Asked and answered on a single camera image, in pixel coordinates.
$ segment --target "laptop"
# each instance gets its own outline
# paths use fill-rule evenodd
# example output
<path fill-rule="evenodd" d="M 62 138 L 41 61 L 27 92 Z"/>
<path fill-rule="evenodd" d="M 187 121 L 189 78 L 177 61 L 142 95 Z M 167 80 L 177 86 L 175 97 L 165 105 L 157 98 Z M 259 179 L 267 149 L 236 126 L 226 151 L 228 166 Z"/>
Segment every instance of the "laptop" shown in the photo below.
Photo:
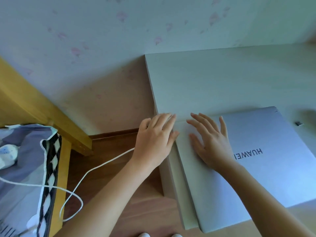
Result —
<path fill-rule="evenodd" d="M 220 126 L 218 117 L 212 117 Z M 274 106 L 223 115 L 235 161 L 283 206 L 316 199 L 316 159 Z M 177 122 L 179 156 L 200 229 L 215 231 L 251 219 L 232 187 L 190 145 L 194 127 Z"/>

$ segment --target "white desk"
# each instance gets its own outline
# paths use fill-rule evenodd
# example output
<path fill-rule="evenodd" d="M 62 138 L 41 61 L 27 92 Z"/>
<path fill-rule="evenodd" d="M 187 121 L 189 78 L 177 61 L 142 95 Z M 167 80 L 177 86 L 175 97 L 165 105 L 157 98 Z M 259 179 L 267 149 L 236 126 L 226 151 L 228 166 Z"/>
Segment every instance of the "white desk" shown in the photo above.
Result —
<path fill-rule="evenodd" d="M 311 45 L 146 55 L 156 113 L 172 112 L 184 120 L 190 118 L 190 112 L 218 115 L 276 106 L 316 156 L 315 60 L 316 47 Z M 304 125 L 295 126 L 297 120 Z M 160 166 L 160 174 L 164 195 L 178 202 L 184 228 L 198 227 L 175 146 Z M 291 211 L 316 232 L 316 202 L 292 207 Z M 260 236 L 251 221 L 221 231 Z"/>

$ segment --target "left hand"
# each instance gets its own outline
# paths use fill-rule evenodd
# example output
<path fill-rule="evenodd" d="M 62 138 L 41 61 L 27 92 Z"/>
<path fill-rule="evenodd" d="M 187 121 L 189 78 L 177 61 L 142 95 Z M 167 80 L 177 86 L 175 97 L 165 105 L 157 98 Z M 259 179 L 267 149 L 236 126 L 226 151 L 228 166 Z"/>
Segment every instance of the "left hand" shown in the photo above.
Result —
<path fill-rule="evenodd" d="M 176 115 L 171 116 L 170 113 L 144 119 L 139 127 L 131 161 L 150 172 L 159 166 L 169 155 L 179 135 L 178 131 L 171 132 L 175 121 Z"/>

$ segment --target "wooden bed frame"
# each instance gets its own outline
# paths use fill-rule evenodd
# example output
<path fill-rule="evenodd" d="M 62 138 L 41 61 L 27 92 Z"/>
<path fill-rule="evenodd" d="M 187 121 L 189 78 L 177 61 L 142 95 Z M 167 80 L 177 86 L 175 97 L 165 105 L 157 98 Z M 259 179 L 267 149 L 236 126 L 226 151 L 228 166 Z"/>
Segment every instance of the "wooden bed frame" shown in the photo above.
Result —
<path fill-rule="evenodd" d="M 74 149 L 85 156 L 91 155 L 91 138 L 0 58 L 0 128 L 30 123 L 53 126 L 62 136 L 57 186 L 66 189 L 70 151 Z M 66 192 L 57 190 L 49 237 L 55 235 L 63 225 L 59 211 L 65 198 Z"/>

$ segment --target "charging cable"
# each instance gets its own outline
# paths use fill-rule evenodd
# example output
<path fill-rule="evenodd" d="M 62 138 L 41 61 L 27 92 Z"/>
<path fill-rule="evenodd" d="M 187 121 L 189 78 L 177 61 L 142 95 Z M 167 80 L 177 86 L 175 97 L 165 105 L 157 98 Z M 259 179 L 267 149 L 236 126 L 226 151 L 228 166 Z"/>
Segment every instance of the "charging cable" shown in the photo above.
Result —
<path fill-rule="evenodd" d="M 62 213 L 62 211 L 63 211 L 63 208 L 65 207 L 65 204 L 68 202 L 68 200 L 70 199 L 70 197 L 71 197 L 72 195 L 74 195 L 74 196 L 77 197 L 78 200 L 80 201 L 81 206 L 80 206 L 79 210 L 77 210 L 76 213 L 74 213 L 74 214 L 73 214 L 72 216 L 70 216 L 69 218 L 64 219 L 63 222 L 65 222 L 65 221 L 68 221 L 68 220 L 70 220 L 71 218 L 73 218 L 79 211 L 81 211 L 81 209 L 82 209 L 82 207 L 83 207 L 83 201 L 82 201 L 82 199 L 81 199 L 77 194 L 75 194 L 74 192 L 76 191 L 76 189 L 78 188 L 78 186 L 80 185 L 80 183 L 82 182 L 82 180 L 86 177 L 86 175 L 87 175 L 90 171 L 93 171 L 93 170 L 95 170 L 95 169 L 97 169 L 97 168 L 99 168 L 99 167 L 101 167 L 101 166 L 104 166 L 105 164 L 107 164 L 107 163 L 109 163 L 109 162 L 111 162 L 111 161 L 113 161 L 113 160 L 115 160 L 115 159 L 121 157 L 122 155 L 125 155 L 126 153 L 128 153 L 128 152 L 130 152 L 130 151 L 132 151 L 132 150 L 134 150 L 134 149 L 135 149 L 135 148 L 132 148 L 132 149 L 130 149 L 130 150 L 128 150 L 128 151 L 125 151 L 123 154 L 120 154 L 119 156 L 117 156 L 117 157 L 115 157 L 115 158 L 113 158 L 113 159 L 111 159 L 111 160 L 109 160 L 109 161 L 107 161 L 107 162 L 105 162 L 105 163 L 103 163 L 103 164 L 101 164 L 101 165 L 99 165 L 99 166 L 97 166 L 97 167 L 94 167 L 94 168 L 92 168 L 91 170 L 87 171 L 87 172 L 84 174 L 84 176 L 81 178 L 81 180 L 79 181 L 79 183 L 77 184 L 77 186 L 74 188 L 74 190 L 73 190 L 72 192 L 69 191 L 69 190 L 66 190 L 66 189 L 64 189 L 64 188 L 61 188 L 61 187 L 58 187 L 58 186 L 54 186 L 54 185 L 24 184 L 24 183 L 18 183 L 18 182 L 8 181 L 8 180 L 6 180 L 6 179 L 3 179 L 2 177 L 0 177 L 0 180 L 3 181 L 3 182 L 5 182 L 5 183 L 8 183 L 8 184 L 23 185 L 23 186 L 32 186 L 32 187 L 49 187 L 49 188 L 56 188 L 56 189 L 59 189 L 59 190 L 62 190 L 62 191 L 66 191 L 66 192 L 69 193 L 70 195 L 69 195 L 69 197 L 66 199 L 66 201 L 65 201 L 64 204 L 63 204 L 63 206 L 62 206 L 61 209 L 60 209 L 59 218 L 61 218 L 61 213 Z"/>

